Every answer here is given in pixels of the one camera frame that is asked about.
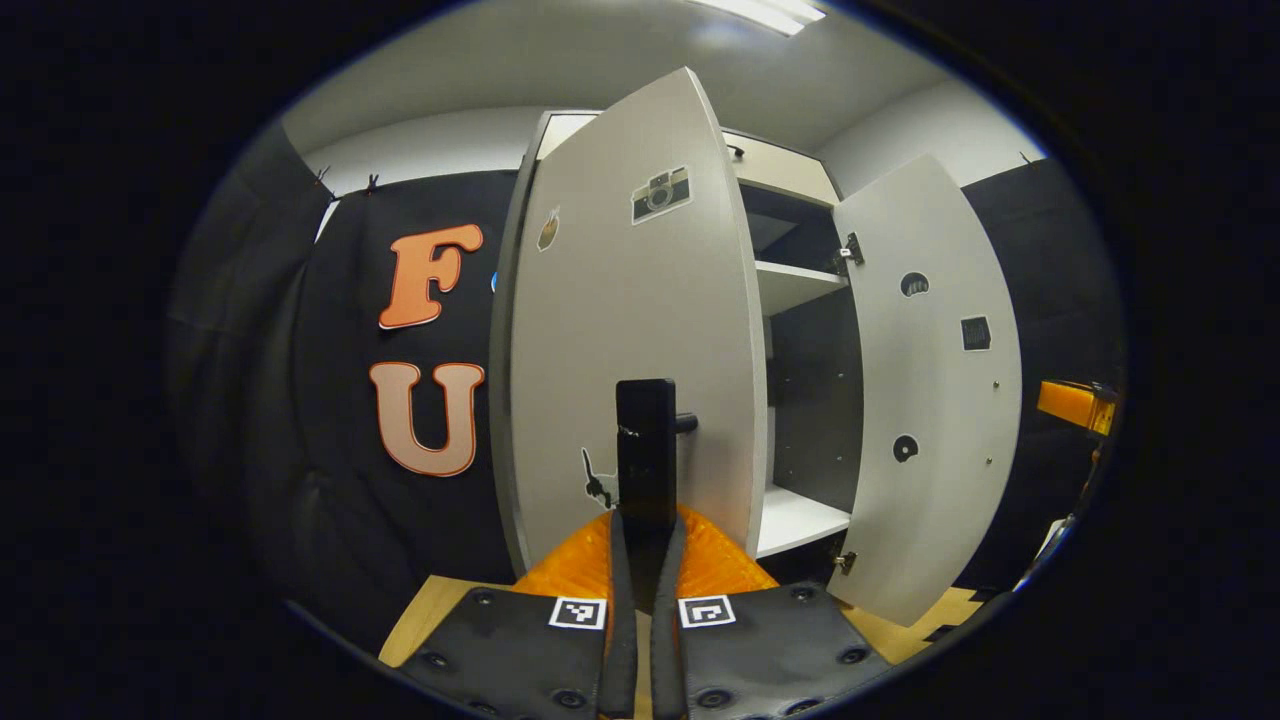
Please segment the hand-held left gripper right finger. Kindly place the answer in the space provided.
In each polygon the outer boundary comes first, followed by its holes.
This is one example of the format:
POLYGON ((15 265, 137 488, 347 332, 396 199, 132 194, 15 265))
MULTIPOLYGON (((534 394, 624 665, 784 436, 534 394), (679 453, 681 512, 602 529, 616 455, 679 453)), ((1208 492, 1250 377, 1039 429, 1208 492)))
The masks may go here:
POLYGON ((781 584, 678 507, 652 616, 658 719, 806 719, 881 684, 890 661, 820 584, 781 584))

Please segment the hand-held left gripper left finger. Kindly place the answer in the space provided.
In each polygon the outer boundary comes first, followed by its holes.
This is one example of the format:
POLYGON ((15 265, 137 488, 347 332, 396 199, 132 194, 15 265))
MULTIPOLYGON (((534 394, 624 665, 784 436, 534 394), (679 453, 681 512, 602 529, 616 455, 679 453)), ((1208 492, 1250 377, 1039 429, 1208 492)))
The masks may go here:
POLYGON ((485 719, 631 719, 637 676, 623 523, 603 512, 511 587, 420 591, 399 619, 399 674, 485 719))

